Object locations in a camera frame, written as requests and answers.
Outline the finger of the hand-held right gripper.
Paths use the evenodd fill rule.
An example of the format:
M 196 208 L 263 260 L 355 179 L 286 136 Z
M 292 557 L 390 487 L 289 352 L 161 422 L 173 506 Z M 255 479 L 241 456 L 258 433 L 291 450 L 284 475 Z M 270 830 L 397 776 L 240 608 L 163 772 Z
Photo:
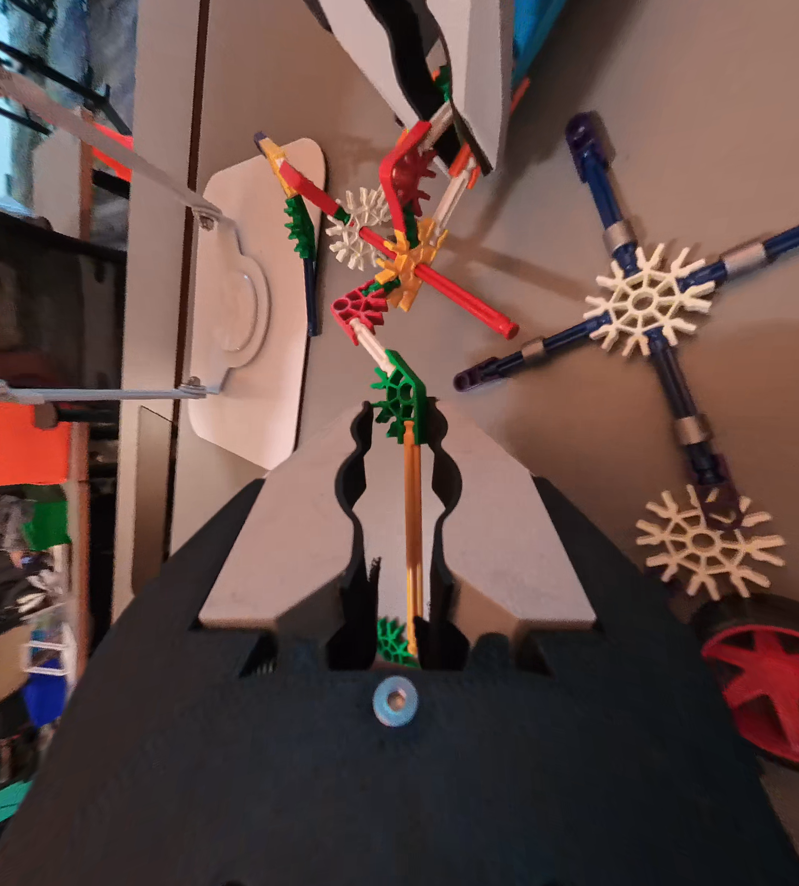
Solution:
M 411 2 L 305 1 L 404 126 L 443 105 L 430 79 L 423 34 Z
M 451 73 L 453 120 L 481 169 L 503 156 L 513 68 L 513 1 L 430 1 Z

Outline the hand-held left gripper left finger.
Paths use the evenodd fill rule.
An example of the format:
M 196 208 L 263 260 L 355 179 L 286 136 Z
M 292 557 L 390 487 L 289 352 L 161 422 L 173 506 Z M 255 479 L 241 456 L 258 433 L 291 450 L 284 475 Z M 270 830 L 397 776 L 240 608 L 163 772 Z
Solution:
M 312 641 L 336 670 L 372 666 L 378 581 L 354 506 L 367 489 L 373 422 L 363 401 L 269 471 L 198 614 L 202 626 Z

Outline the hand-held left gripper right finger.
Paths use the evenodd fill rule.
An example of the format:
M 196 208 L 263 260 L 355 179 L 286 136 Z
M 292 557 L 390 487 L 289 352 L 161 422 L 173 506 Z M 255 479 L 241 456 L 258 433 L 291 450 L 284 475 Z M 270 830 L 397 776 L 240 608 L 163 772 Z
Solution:
M 592 629 L 593 605 L 531 472 L 446 401 L 429 399 L 427 432 L 443 509 L 429 614 L 416 617 L 423 668 L 461 669 L 486 635 L 516 653 L 533 633 Z

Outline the colourful toy construction model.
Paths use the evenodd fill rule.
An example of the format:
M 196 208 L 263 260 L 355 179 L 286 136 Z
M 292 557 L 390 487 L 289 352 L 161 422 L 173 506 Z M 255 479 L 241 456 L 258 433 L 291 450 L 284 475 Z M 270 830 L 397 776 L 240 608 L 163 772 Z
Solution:
M 305 279 L 308 332 L 319 331 L 317 247 L 309 207 L 321 210 L 331 223 L 329 247 L 338 261 L 350 269 L 371 266 L 376 271 L 370 280 L 336 299 L 330 310 L 353 344 L 362 346 L 375 361 L 375 389 L 382 393 L 376 418 L 386 424 L 387 436 L 403 447 L 406 623 L 381 619 L 377 648 L 386 661 L 412 666 L 419 663 L 416 617 L 425 617 L 421 449 L 427 438 L 427 395 L 424 382 L 400 354 L 382 347 L 376 327 L 391 308 L 408 312 L 426 284 L 503 338 L 514 338 L 518 332 L 518 325 L 507 316 L 433 269 L 462 194 L 482 172 L 453 120 L 450 67 L 429 2 L 411 3 L 421 25 L 430 79 L 443 105 L 430 120 L 410 128 L 395 118 L 401 133 L 380 161 L 373 189 L 363 189 L 358 198 L 336 200 L 287 161 L 280 149 L 262 135 L 255 137 L 287 194 L 286 213 L 291 219 L 287 228 L 310 274 Z M 565 6 L 558 1 L 514 3 L 509 117 L 525 94 L 532 62 Z

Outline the white snowflake connector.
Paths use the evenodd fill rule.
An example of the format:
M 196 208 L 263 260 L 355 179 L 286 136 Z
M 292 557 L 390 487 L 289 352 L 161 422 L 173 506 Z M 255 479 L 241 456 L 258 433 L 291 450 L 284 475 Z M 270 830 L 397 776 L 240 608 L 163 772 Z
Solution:
M 728 592 L 747 599 L 753 588 L 769 588 L 764 567 L 786 565 L 781 555 L 786 541 L 758 531 L 772 516 L 753 510 L 747 496 L 739 495 L 738 505 L 736 527 L 725 517 L 714 527 L 696 486 L 686 486 L 684 499 L 663 491 L 659 501 L 646 504 L 649 516 L 636 524 L 636 545 L 650 550 L 646 568 L 665 585 L 675 584 L 689 597 L 706 595 L 712 602 Z

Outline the blue rod cross assembly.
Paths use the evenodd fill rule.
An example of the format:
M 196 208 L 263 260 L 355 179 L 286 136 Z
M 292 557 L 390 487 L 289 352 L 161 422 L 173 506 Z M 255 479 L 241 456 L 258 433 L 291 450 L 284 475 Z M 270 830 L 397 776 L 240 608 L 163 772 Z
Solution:
M 680 335 L 693 335 L 697 330 L 687 316 L 708 314 L 718 287 L 799 249 L 799 224 L 727 250 L 711 262 L 689 261 L 685 248 L 665 265 L 664 245 L 647 254 L 623 213 L 610 176 L 612 155 L 601 118 L 595 112 L 576 114 L 567 123 L 564 136 L 578 178 L 590 191 L 602 224 L 610 264 L 608 274 L 596 278 L 600 293 L 585 298 L 588 309 L 581 322 L 458 372 L 453 388 L 466 393 L 513 377 L 586 339 L 606 352 L 619 346 L 624 357 L 638 351 L 656 373 L 693 481 L 695 503 L 701 507 L 708 528 L 740 528 L 744 507 L 724 457 L 714 448 L 712 431 L 696 404 L 675 349 Z

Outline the clear suction dome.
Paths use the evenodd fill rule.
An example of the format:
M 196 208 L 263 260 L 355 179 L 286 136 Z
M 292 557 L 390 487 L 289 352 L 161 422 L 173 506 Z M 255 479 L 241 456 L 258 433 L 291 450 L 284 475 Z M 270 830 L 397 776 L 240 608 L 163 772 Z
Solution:
M 270 297 L 257 268 L 229 274 L 221 284 L 219 345 L 237 368 L 253 360 L 268 333 Z

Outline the orange block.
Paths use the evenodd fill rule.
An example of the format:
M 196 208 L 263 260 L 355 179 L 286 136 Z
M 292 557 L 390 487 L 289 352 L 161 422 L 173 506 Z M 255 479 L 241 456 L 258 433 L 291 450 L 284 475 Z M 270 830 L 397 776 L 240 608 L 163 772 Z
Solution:
M 0 403 L 0 486 L 55 485 L 70 473 L 71 426 L 43 430 L 30 405 Z

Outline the black wheel red hub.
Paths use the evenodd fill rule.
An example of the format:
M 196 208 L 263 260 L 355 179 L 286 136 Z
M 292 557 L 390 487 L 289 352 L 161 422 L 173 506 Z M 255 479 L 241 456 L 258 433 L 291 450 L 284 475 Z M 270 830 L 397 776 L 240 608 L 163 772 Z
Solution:
M 690 625 L 741 737 L 799 771 L 799 603 L 726 597 L 704 604 Z

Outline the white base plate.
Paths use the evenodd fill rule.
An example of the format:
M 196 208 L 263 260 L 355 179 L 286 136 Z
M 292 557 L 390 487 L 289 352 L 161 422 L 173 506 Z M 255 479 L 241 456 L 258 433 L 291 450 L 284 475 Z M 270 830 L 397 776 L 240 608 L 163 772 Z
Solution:
M 271 316 L 256 358 L 230 372 L 223 390 L 190 401 L 197 437 L 269 471 L 288 458 L 298 425 L 308 340 L 304 260 L 289 238 L 287 195 L 264 156 L 216 172 L 203 196 L 239 228 L 241 248 L 261 265 Z

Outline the white mount bracket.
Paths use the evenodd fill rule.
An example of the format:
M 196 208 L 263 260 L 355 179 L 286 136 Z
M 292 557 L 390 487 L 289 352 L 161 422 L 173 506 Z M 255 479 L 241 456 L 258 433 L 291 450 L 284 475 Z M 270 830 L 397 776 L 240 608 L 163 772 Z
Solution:
M 199 220 L 202 228 L 197 239 L 191 373 L 202 384 L 213 386 L 218 394 L 231 371 L 250 363 L 237 368 L 231 366 L 228 355 L 219 345 L 221 284 L 229 274 L 237 271 L 257 268 L 259 274 L 265 275 L 257 260 L 243 252 L 239 228 L 234 220 L 227 216 L 217 219 L 201 216 Z

